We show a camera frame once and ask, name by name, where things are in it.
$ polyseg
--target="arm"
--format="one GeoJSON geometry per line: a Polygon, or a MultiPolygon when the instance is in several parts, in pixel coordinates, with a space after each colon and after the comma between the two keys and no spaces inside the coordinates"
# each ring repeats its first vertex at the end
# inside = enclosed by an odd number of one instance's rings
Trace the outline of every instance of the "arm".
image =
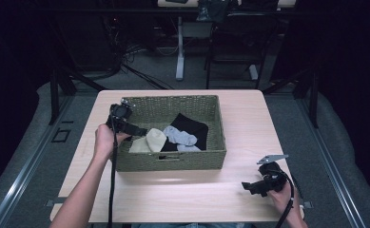
{"type": "MultiPolygon", "coordinates": [[[[92,160],[84,176],[78,181],[55,216],[50,227],[86,227],[102,173],[113,150],[113,133],[101,124],[95,133],[95,148],[92,160]]],[[[118,144],[129,135],[119,133],[118,144]]]]}
{"type": "MultiPolygon", "coordinates": [[[[284,185],[284,188],[280,192],[276,192],[274,190],[268,191],[267,195],[273,199],[274,205],[276,206],[277,211],[281,214],[284,211],[286,204],[289,201],[291,196],[291,185],[287,182],[284,185]]],[[[307,228],[308,225],[305,223],[301,216],[300,211],[300,200],[298,194],[294,196],[294,202],[292,204],[292,208],[286,217],[286,222],[288,223],[289,227],[291,228],[307,228]]]]}

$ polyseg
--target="light wood tabletop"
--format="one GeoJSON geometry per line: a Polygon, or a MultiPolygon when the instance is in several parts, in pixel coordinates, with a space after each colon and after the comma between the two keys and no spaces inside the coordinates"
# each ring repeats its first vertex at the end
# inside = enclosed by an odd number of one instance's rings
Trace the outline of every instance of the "light wood tabletop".
{"type": "MultiPolygon", "coordinates": [[[[117,172],[114,222],[276,221],[269,197],[251,195],[242,181],[261,181],[257,161],[281,155],[282,148],[259,90],[105,90],[99,93],[59,193],[65,198],[92,157],[95,130],[106,122],[110,105],[122,97],[218,95],[226,156],[220,170],[117,172]]],[[[277,161],[289,174],[286,160],[277,161]]],[[[89,222],[107,222],[111,162],[107,163],[89,222]]],[[[53,219],[61,204],[55,204],[53,219]]]]}
{"type": "MultiPolygon", "coordinates": [[[[278,7],[279,8],[293,8],[295,6],[296,0],[280,0],[278,7]]],[[[158,7],[167,7],[167,8],[197,8],[198,0],[188,0],[187,3],[173,3],[167,2],[166,0],[158,0],[158,7]]]]}

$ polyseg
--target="green woven basket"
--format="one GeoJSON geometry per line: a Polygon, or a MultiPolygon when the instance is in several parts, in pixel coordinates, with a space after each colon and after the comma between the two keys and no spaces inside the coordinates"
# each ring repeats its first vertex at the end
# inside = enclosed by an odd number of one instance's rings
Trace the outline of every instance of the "green woven basket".
{"type": "Polygon", "coordinates": [[[122,142],[117,154],[116,170],[161,171],[221,169],[226,154],[223,123],[218,96],[126,97],[135,104],[128,122],[142,128],[164,130],[179,113],[207,124],[207,147],[198,152],[128,153],[132,142],[122,142]]]}

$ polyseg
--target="black chair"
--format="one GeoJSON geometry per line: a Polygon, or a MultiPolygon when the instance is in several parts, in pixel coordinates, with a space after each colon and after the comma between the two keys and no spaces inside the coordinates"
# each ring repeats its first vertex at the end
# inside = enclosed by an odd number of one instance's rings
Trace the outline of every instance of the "black chair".
{"type": "Polygon", "coordinates": [[[229,14],[222,23],[213,23],[204,63],[206,88],[211,80],[211,64],[246,65],[245,70],[258,65],[257,80],[250,79],[258,88],[267,48],[278,24],[272,16],[245,14],[229,14]]]}

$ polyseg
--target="person's left arm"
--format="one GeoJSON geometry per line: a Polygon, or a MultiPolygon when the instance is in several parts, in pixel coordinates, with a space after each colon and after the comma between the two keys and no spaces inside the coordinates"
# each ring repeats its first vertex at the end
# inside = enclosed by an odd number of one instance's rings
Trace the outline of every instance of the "person's left arm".
{"type": "MultiPolygon", "coordinates": [[[[118,134],[118,144],[127,137],[129,137],[127,134],[118,134]]],[[[113,142],[112,131],[105,124],[99,125],[96,131],[94,155],[87,171],[63,203],[50,227],[87,226],[99,182],[113,150],[113,142]]]]}

